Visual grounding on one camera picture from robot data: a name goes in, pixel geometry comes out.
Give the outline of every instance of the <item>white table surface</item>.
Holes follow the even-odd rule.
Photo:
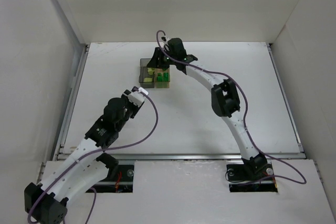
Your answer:
[[[189,54],[207,69],[231,75],[249,101],[247,123],[257,145],[268,153],[298,153],[290,117],[263,42],[185,42]],[[113,97],[139,86],[139,62],[151,58],[154,42],[93,43],[81,79],[65,142],[65,153],[77,146]],[[151,138],[116,153],[237,154],[226,124],[211,108],[211,94],[197,81],[171,67],[169,89],[148,89],[159,111]],[[145,137],[155,118],[150,102],[130,120],[113,146]]]
[[[289,161],[306,177],[299,185],[277,179],[278,193],[230,193],[225,161],[136,162],[133,193],[98,194],[89,223],[335,224],[312,160]],[[45,176],[60,162],[48,162]],[[288,166],[274,172],[300,180]],[[93,194],[69,206],[66,223],[85,222]]]

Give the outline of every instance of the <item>white wall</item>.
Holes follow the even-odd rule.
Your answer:
[[[26,223],[23,191],[54,140],[74,53],[52,0],[0,0],[0,223]]]
[[[298,0],[67,0],[89,42],[154,41],[158,29],[185,41],[273,42]]]
[[[272,50],[309,158],[336,215],[336,0],[300,0]]]

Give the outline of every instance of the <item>bolt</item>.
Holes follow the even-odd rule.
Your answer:
[[[129,176],[129,177],[133,177],[134,176],[134,171],[133,170],[128,170],[127,171],[127,176]]]
[[[273,175],[273,174],[274,174],[272,168],[267,168],[267,169],[266,169],[266,172],[267,172],[268,175]]]

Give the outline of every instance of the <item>yellow object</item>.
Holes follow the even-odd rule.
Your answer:
[[[155,68],[147,68],[147,73],[152,76],[155,72]]]
[[[152,82],[152,81],[153,81],[153,78],[146,77],[143,79],[143,82]]]

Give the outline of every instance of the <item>white board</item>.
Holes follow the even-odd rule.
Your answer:
[[[66,0],[86,43],[152,41],[165,29],[186,41],[273,42],[298,0]]]
[[[91,44],[70,122],[65,153],[79,144],[107,102],[138,86],[140,58],[151,58],[156,43]],[[189,54],[210,70],[222,71],[241,85],[249,101],[247,124],[257,145],[268,153],[298,153],[299,148],[265,43],[186,42]],[[169,89],[149,89],[159,111],[152,137],[116,153],[237,154],[238,146],[211,108],[211,94],[171,67]],[[127,122],[113,146],[134,143],[152,129],[155,114],[146,102]]]
[[[133,193],[98,194],[89,223],[123,224],[335,224],[312,160],[289,161],[307,179],[299,185],[277,179],[278,193],[230,193],[225,161],[136,162]],[[45,175],[58,162],[48,162]],[[300,180],[273,162],[274,172]],[[85,222],[93,194],[69,207],[66,223]]]

